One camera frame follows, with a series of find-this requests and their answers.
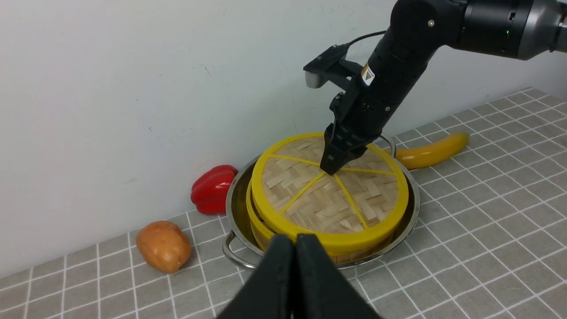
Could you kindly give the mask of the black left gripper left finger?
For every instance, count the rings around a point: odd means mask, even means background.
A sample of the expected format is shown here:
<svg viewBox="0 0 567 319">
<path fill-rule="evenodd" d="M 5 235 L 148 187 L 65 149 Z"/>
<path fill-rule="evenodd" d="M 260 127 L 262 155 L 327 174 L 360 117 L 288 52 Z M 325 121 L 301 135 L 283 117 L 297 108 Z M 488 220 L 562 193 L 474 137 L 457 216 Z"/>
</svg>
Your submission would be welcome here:
<svg viewBox="0 0 567 319">
<path fill-rule="evenodd" d="M 219 319 L 289 319 L 295 246 L 275 235 L 259 266 L 224 308 Z"/>
</svg>

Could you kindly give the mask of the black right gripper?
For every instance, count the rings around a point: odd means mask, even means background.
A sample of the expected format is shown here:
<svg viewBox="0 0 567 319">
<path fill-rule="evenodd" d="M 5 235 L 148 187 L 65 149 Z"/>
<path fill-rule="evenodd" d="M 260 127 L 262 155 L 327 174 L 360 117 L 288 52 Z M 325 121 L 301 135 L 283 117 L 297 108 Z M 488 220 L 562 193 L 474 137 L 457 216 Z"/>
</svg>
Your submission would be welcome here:
<svg viewBox="0 0 567 319">
<path fill-rule="evenodd" d="M 361 71 L 349 81 L 330 105 L 334 122 L 325 130 L 320 169 L 334 175 L 367 151 L 399 107 L 399 90 L 394 95 L 380 83 L 375 71 Z"/>
</svg>

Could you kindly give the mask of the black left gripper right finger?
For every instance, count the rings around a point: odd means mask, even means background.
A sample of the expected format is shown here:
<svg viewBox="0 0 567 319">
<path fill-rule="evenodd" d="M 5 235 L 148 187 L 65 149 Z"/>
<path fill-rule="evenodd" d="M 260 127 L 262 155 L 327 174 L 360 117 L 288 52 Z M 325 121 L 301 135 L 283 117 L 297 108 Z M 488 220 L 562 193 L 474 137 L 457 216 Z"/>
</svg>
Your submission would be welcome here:
<svg viewBox="0 0 567 319">
<path fill-rule="evenodd" d="M 330 260 L 316 235 L 295 244 L 296 319 L 380 319 Z"/>
</svg>

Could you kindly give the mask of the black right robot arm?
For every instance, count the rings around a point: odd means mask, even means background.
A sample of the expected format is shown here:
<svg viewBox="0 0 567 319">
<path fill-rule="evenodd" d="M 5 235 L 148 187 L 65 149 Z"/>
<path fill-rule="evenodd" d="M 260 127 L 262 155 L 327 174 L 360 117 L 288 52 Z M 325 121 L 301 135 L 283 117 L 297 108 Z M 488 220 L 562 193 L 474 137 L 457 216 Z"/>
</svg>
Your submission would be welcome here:
<svg viewBox="0 0 567 319">
<path fill-rule="evenodd" d="M 320 168 L 333 175 L 360 158 L 382 133 L 443 46 L 530 60 L 566 51 L 566 5 L 557 0 L 399 0 L 365 65 L 347 61 L 350 43 L 333 45 L 305 67 L 306 85 L 342 89 L 330 103 Z"/>
</svg>

